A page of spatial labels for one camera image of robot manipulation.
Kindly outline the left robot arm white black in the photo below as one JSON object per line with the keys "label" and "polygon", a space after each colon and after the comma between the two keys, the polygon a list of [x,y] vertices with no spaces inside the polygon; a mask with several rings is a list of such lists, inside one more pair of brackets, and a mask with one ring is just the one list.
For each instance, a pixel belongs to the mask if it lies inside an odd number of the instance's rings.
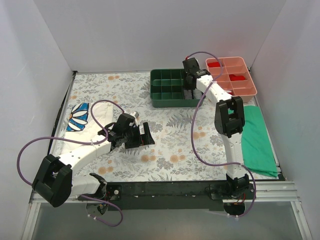
{"label": "left robot arm white black", "polygon": [[73,196],[104,199],[107,181],[102,176],[76,174],[96,158],[121,146],[133,149],[153,144],[149,124],[144,122],[140,126],[135,114],[122,113],[116,122],[98,131],[89,144],[82,144],[59,156],[49,154],[44,157],[31,187],[55,208]]}

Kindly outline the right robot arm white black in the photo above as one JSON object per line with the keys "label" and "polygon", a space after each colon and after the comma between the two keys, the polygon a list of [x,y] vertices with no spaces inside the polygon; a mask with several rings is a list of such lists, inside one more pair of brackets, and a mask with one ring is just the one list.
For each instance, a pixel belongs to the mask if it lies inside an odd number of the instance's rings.
{"label": "right robot arm white black", "polygon": [[214,126],[221,135],[227,163],[209,166],[227,166],[225,194],[237,199],[249,188],[249,176],[244,167],[242,151],[242,133],[245,126],[245,113],[243,100],[239,96],[232,96],[217,82],[222,76],[213,77],[206,69],[201,69],[198,60],[186,57],[182,62],[184,68],[183,86],[187,90],[202,92],[200,102],[208,98],[215,104]]}

